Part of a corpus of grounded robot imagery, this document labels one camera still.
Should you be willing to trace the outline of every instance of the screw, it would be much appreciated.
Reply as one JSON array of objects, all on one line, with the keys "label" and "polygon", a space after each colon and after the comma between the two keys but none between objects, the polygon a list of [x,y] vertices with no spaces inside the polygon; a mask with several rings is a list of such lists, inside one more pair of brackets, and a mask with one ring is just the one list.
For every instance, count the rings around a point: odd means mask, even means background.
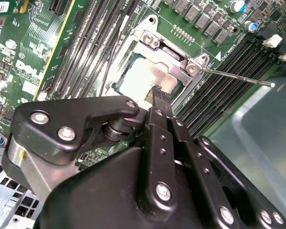
[{"label": "screw", "polygon": [[180,122],[179,120],[176,120],[176,122],[177,122],[178,126],[183,126],[183,123]]},{"label": "screw", "polygon": [[58,130],[58,136],[65,141],[72,141],[75,139],[75,132],[69,127],[63,127]]},{"label": "screw", "polygon": [[161,200],[168,201],[171,198],[170,189],[162,183],[156,185],[156,193]]},{"label": "screw", "polygon": [[133,101],[128,100],[128,101],[126,101],[126,104],[127,104],[128,106],[130,106],[131,108],[134,108],[134,107],[135,107],[135,104],[133,103]]},{"label": "screw", "polygon": [[219,209],[221,216],[223,217],[223,219],[228,223],[228,224],[233,224],[234,223],[234,218],[231,214],[231,212],[225,208],[225,207],[221,207]]},{"label": "screw", "polygon": [[272,213],[273,217],[276,219],[276,221],[279,223],[279,224],[283,224],[283,219],[281,218],[281,216],[276,213],[275,211]]},{"label": "screw", "polygon": [[196,70],[196,66],[195,65],[193,65],[193,64],[189,64],[187,67],[186,67],[186,70],[187,70],[187,72],[188,73],[194,73],[195,72],[195,70]]},{"label": "screw", "polygon": [[208,140],[206,140],[206,139],[202,139],[202,141],[203,141],[203,143],[205,143],[207,146],[209,146],[209,145],[210,145],[210,143],[208,142]]},{"label": "screw", "polygon": [[272,223],[269,214],[267,212],[265,212],[264,210],[261,210],[261,216],[266,223],[268,223],[268,224]]},{"label": "screw", "polygon": [[207,58],[206,56],[202,56],[202,57],[201,57],[201,61],[202,61],[203,63],[205,63],[205,62],[207,61],[207,59],[208,59],[208,58]]},{"label": "screw", "polygon": [[49,117],[41,112],[35,112],[31,114],[31,120],[37,124],[46,124],[49,121]]},{"label": "screw", "polygon": [[163,114],[162,114],[162,111],[160,111],[160,110],[155,110],[155,112],[158,114],[158,115],[160,115],[160,116],[162,116]]},{"label": "screw", "polygon": [[151,35],[149,35],[149,34],[146,34],[146,35],[143,36],[143,42],[145,44],[148,44],[148,45],[152,44],[153,43],[153,37]]}]

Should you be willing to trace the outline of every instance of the black mechanical linkage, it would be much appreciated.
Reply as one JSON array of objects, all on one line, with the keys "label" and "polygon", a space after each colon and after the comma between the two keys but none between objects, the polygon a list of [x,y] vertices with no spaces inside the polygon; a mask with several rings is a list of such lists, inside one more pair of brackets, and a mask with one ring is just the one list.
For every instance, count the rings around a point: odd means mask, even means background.
[{"label": "black mechanical linkage", "polygon": [[[210,139],[192,140],[162,93],[154,89],[152,101],[148,111],[126,96],[16,109],[3,166],[44,202],[35,229],[286,228]],[[74,171],[78,154],[121,140],[127,149]]]}]

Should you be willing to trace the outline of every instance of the metal probe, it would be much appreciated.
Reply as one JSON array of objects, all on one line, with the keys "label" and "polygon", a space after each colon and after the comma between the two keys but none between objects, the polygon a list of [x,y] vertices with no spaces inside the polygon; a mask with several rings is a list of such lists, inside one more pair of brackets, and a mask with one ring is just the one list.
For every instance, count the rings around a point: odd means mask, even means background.
[{"label": "metal probe", "polygon": [[212,69],[208,69],[208,68],[202,68],[202,71],[207,72],[207,73],[213,73],[213,74],[217,74],[217,75],[227,76],[227,77],[230,77],[230,78],[233,78],[233,79],[241,80],[241,81],[248,82],[248,83],[254,83],[254,84],[258,84],[258,85],[262,85],[262,86],[266,86],[266,87],[274,88],[276,86],[275,83],[249,79],[247,77],[243,77],[243,76],[240,76],[240,75],[224,73],[224,72],[221,72],[221,71],[212,70]]}]

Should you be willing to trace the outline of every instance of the surface mount component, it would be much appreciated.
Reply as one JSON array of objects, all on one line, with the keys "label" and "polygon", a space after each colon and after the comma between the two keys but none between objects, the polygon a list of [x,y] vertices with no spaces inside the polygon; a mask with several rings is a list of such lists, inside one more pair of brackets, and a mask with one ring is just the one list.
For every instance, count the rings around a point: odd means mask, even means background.
[{"label": "surface mount component", "polygon": [[193,22],[196,19],[199,12],[200,11],[197,7],[191,5],[189,7],[188,12],[184,15],[184,18],[187,19],[189,22]]},{"label": "surface mount component", "polygon": [[187,7],[189,0],[177,0],[177,3],[174,6],[174,10],[178,13],[182,13]]},{"label": "surface mount component", "polygon": [[195,23],[195,26],[199,29],[203,29],[207,25],[209,20],[210,20],[210,17],[203,13],[198,18],[197,22]]}]

